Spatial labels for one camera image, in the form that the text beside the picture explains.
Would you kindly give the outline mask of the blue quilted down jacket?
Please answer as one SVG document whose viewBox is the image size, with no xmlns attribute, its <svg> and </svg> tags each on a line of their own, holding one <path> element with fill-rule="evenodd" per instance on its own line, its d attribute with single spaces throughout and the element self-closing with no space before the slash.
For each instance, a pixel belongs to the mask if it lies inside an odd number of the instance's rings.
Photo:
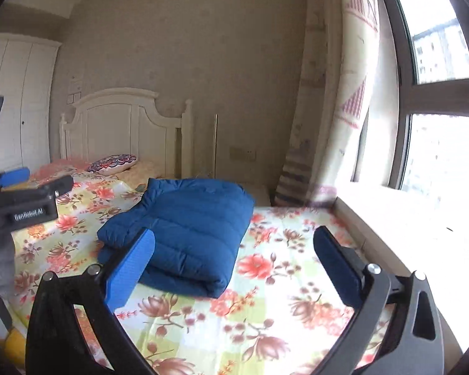
<svg viewBox="0 0 469 375">
<path fill-rule="evenodd" d="M 142 228 L 155 250 L 139 281 L 176 295 L 217 299 L 232 278 L 254 200 L 240 185 L 218 179 L 149 179 L 140 201 L 97 232 L 105 263 Z"/>
</svg>

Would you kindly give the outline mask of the patterned decorative pillow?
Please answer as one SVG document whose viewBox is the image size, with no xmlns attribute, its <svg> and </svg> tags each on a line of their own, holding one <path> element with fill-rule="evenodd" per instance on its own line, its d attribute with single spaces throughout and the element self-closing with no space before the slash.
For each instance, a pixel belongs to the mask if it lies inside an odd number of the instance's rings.
<svg viewBox="0 0 469 375">
<path fill-rule="evenodd" d="M 92 164 L 87 167 L 87 171 L 110 176 L 130 169 L 137 161 L 137 157 L 132 154 L 111 155 L 92 162 Z"/>
</svg>

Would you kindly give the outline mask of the white wardrobe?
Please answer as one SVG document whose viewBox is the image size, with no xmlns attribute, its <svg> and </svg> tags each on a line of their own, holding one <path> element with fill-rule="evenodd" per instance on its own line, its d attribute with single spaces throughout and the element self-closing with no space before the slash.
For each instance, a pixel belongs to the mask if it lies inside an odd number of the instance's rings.
<svg viewBox="0 0 469 375">
<path fill-rule="evenodd" d="M 50 99 L 61 43 L 0 33 L 0 172 L 51 161 Z"/>
</svg>

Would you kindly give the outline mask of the floral bed sheet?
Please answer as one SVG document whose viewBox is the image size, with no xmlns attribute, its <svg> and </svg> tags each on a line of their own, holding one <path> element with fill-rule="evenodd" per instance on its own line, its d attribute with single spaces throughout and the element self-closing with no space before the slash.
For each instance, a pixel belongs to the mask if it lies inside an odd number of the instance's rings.
<svg viewBox="0 0 469 375">
<path fill-rule="evenodd" d="M 73 190 L 57 202 L 57 221 L 13 235 L 10 305 L 22 326 L 28 325 L 41 275 L 83 272 L 101 249 L 97 230 L 143 193 L 115 178 L 80 170 L 73 176 Z M 313 250 L 320 226 L 342 246 L 357 247 L 333 212 L 258 207 L 222 295 L 187 297 L 140 284 L 117 310 L 118 321 L 160 374 L 309 374 L 353 314 Z"/>
</svg>

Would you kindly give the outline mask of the white wooden headboard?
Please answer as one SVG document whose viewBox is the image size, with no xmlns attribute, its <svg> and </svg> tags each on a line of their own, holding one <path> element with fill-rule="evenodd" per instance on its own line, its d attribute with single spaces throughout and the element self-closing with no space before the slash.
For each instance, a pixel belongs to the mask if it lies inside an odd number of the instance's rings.
<svg viewBox="0 0 469 375">
<path fill-rule="evenodd" d="M 151 161 L 162 177 L 194 175 L 193 101 L 178 117 L 161 115 L 157 92 L 131 87 L 108 88 L 73 104 L 75 113 L 59 123 L 60 156 L 94 162 L 110 155 L 132 154 Z"/>
</svg>

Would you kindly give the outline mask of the beige floral pillow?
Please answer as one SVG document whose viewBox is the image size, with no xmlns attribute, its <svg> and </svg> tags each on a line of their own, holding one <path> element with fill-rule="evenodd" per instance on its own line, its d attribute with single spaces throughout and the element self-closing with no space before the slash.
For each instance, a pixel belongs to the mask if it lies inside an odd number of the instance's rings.
<svg viewBox="0 0 469 375">
<path fill-rule="evenodd" d="M 152 161 L 137 161 L 132 167 L 117 173 L 116 177 L 131 189 L 144 192 L 149 179 L 161 179 L 164 174 Z"/>
</svg>

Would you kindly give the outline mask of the white nightstand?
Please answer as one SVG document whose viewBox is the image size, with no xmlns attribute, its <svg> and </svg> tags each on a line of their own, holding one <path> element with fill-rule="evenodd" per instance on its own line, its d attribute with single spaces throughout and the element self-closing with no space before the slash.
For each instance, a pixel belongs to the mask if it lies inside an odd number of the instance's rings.
<svg viewBox="0 0 469 375">
<path fill-rule="evenodd" d="M 271 207 L 271 200 L 267 186 L 250 183 L 240 183 L 240 186 L 251 195 L 256 207 Z"/>
</svg>

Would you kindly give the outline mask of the slim white desk lamp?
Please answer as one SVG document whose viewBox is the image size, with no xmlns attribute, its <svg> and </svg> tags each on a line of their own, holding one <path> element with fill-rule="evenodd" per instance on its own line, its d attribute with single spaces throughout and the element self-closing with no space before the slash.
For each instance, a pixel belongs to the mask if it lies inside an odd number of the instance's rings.
<svg viewBox="0 0 469 375">
<path fill-rule="evenodd" d="M 217 177 L 218 164 L 218 128 L 219 114 L 214 113 L 207 119 L 205 132 L 205 172 L 207 177 Z"/>
</svg>

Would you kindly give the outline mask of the striped patterned curtain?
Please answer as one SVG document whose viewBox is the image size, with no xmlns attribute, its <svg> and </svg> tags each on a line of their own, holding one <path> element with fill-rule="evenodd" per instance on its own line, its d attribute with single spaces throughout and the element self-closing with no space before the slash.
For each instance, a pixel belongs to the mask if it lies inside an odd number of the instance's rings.
<svg viewBox="0 0 469 375">
<path fill-rule="evenodd" d="M 324 207 L 351 179 L 379 49 L 378 0 L 307 0 L 301 74 L 276 205 Z"/>
</svg>

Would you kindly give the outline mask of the wall switch panel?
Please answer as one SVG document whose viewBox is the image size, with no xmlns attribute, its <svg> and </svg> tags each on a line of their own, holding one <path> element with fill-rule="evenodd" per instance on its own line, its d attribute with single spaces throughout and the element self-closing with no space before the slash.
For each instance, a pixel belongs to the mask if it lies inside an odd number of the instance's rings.
<svg viewBox="0 0 469 375">
<path fill-rule="evenodd" d="M 83 90 L 83 79 L 72 76 L 68 82 L 67 104 L 71 105 L 81 99 Z"/>
</svg>

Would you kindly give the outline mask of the window with dark frame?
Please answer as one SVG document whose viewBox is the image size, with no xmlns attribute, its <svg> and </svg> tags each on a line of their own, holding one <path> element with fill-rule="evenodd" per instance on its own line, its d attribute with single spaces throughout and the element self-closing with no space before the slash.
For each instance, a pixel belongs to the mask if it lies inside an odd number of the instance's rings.
<svg viewBox="0 0 469 375">
<path fill-rule="evenodd" d="M 387 185 L 469 216 L 469 0 L 380 0 L 396 53 Z"/>
</svg>

